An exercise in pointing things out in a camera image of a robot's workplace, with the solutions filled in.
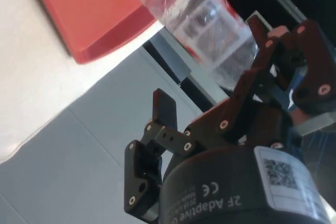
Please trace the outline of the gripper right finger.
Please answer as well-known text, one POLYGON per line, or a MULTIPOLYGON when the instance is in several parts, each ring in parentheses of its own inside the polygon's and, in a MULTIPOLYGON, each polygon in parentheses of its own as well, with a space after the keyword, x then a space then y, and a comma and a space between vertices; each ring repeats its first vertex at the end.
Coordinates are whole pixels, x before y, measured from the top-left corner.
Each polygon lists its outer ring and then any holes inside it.
POLYGON ((335 131, 335 51, 319 24, 267 36, 249 24, 259 52, 232 95, 188 127, 199 142, 295 142, 312 132, 335 131))

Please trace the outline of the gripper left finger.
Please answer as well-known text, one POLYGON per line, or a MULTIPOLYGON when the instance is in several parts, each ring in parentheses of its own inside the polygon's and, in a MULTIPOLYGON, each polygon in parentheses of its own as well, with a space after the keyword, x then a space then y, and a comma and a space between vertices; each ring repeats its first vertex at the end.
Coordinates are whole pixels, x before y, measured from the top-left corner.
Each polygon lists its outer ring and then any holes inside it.
POLYGON ((163 186, 162 154, 173 154, 173 166, 201 150, 201 145, 177 129, 176 102, 161 89, 153 92, 152 120, 140 140, 124 152, 124 211, 141 221, 159 220, 163 186))

